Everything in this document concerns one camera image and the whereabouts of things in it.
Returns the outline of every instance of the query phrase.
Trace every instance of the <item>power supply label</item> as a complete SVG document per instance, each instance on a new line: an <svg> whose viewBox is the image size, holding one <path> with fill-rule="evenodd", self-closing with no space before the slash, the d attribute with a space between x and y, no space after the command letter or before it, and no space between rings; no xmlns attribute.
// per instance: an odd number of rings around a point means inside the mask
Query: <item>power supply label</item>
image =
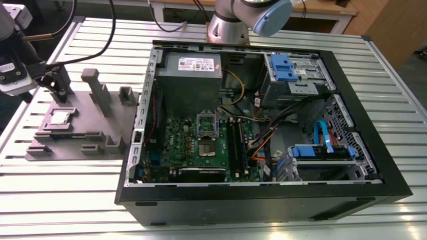
<svg viewBox="0 0 427 240"><path fill-rule="evenodd" d="M214 72L214 58L182 57L178 65L179 71Z"/></svg>

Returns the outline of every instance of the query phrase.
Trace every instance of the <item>green circuit board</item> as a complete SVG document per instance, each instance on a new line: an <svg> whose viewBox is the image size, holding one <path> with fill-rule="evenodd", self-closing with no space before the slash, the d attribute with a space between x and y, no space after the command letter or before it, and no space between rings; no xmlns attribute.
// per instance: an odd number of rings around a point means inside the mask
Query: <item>green circuit board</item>
<svg viewBox="0 0 427 240"><path fill-rule="evenodd" d="M201 122L203 130L213 130L209 122ZM253 123L242 122L245 140L254 139ZM199 139L197 136L197 118L169 118L165 135L165 150L162 153L162 167L210 167L227 170L229 182L259 182L258 167L249 168L246 176L233 176L230 171L227 120L218 121L218 137Z"/></svg>

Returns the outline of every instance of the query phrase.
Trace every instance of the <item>white table leg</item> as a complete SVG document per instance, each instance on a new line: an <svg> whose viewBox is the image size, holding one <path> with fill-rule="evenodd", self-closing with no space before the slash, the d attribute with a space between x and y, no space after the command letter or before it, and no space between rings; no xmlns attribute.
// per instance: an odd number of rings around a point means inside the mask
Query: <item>white table leg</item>
<svg viewBox="0 0 427 240"><path fill-rule="evenodd" d="M166 8L166 4L161 2L153 2L153 10L154 10L154 16L158 22L165 23L166 22L166 17L163 13L163 9Z"/></svg>
<svg viewBox="0 0 427 240"><path fill-rule="evenodd" d="M353 19L353 16L350 16L350 15L339 15L339 16L341 16L341 18L334 25L334 28L331 30L331 34L343 34L343 32L347 28L347 25Z"/></svg>

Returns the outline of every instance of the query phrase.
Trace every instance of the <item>black cable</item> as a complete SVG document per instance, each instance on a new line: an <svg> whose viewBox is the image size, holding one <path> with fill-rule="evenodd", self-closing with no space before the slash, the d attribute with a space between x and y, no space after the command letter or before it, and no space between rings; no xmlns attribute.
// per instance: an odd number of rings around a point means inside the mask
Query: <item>black cable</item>
<svg viewBox="0 0 427 240"><path fill-rule="evenodd" d="M243 112L242 108L238 106L238 103L239 103L239 102L237 102L237 103L234 104L234 106L235 106L235 108L239 110L239 112L242 113L242 115L245 116L246 113Z"/></svg>
<svg viewBox="0 0 427 240"><path fill-rule="evenodd" d="M306 6L305 0L302 0L302 4L305 5L305 8L303 8L303 10L302 10L302 18L305 19L305 18L306 18L306 15L307 15L307 6Z"/></svg>
<svg viewBox="0 0 427 240"><path fill-rule="evenodd" d="M177 11L177 12L181 12L181 13L183 13L183 12L187 12L187 10L189 9L181 9L181 10L178 10L177 8L171 8L174 11Z"/></svg>
<svg viewBox="0 0 427 240"><path fill-rule="evenodd" d="M103 53L106 52L106 50L110 47L110 44L113 43L114 40L114 36L115 36L115 32L117 32L117 9L115 9L115 3L114 0L109 0L110 1L110 8L111 8L111 18L113 18L113 25L111 25L111 33L110 33L110 38L107 40L106 46L103 47L103 49L99 51L99 53L91 55L91 56L86 56L74 60L69 60L69 61L62 61L62 62L57 62L54 64L50 65L51 68L59 67L59 66L65 66L67 64L75 64L79 63L82 61L94 59L97 57L99 57L101 55L103 55Z"/></svg>
<svg viewBox="0 0 427 240"><path fill-rule="evenodd" d="M198 12L195 13L195 15L193 16L191 19L185 19L185 18L178 14L178 12L179 12L179 13L183 13L183 11L175 12L177 9L173 9L173 8L171 8L171 10L173 10L173 13L174 13L175 17L178 17L183 22L187 22L187 23L190 23L193 20L195 20L197 17L198 17L198 15L199 15L199 13L201 13L201 10L198 10Z"/></svg>
<svg viewBox="0 0 427 240"><path fill-rule="evenodd" d="M194 4L198 6L199 10L203 12L205 20L209 22L210 21L210 16L209 16L206 8L203 7L203 5L202 5L199 0L193 0L193 1L194 1Z"/></svg>
<svg viewBox="0 0 427 240"><path fill-rule="evenodd" d="M315 101L315 100L321 100L325 99L327 97L330 97L331 94L326 93L326 94L321 94L317 96L309 96L306 97L303 100L298 101L297 103L294 103L291 106L289 106L286 109L282 110L282 112L273 118L273 120L269 123L267 128L265 129L265 131L261 133L261 137L258 137L254 142L253 145L255 145L262 139L267 138L275 131L275 128L279 125L281 119L286 119L289 116L291 116L294 113L297 113L297 111L310 102Z"/></svg>
<svg viewBox="0 0 427 240"><path fill-rule="evenodd" d="M198 17L198 15L199 15L199 13L201 13L201 10L195 13L195 15L193 16L193 18L189 19L186 22L190 23L193 20L195 20L197 17Z"/></svg>
<svg viewBox="0 0 427 240"><path fill-rule="evenodd" d="M165 29L165 28L161 26L159 22L158 22L158 19L157 19L157 16L155 16L155 10L154 10L154 7L153 7L153 4L151 4L151 3L149 3L149 8L150 8L150 13L151 13L153 20L154 20L155 24L158 25L158 27L162 29L162 31L165 31L165 32L167 32L167 33L174 33L174 32L177 32L178 30L181 30L181 29L183 28L183 26L187 24L187 22L185 21L185 22L179 25L178 28L175 28L175 29L173 29L173 30Z"/></svg>
<svg viewBox="0 0 427 240"><path fill-rule="evenodd" d="M53 33L53 37L58 37L61 35L61 33L70 27L70 25L73 24L75 15L77 15L77 10L78 10L78 0L73 0L73 7L71 7L71 13L70 13L70 17L67 22L65 23L65 25L61 27L61 29Z"/></svg>

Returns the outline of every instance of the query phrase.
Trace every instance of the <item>aluminum workbench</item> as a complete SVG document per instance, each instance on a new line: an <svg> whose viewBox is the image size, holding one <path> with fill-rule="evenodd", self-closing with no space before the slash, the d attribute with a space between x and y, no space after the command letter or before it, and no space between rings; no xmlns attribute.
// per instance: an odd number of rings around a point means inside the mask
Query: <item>aluminum workbench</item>
<svg viewBox="0 0 427 240"><path fill-rule="evenodd" d="M50 61L101 51L111 20L74 22ZM206 41L206 26L166 33L153 22L119 20L103 56L67 65L71 87L89 91L81 74L97 68L111 91L143 87L153 40ZM377 126L414 196L337 220L318 222L143 227L117 206L122 160L34 161L26 150L53 100L45 88L22 104L0 138L0 237L115 239L415 239L427 236L427 112L375 45L361 36L282 31L250 34L253 45L331 50Z"/></svg>

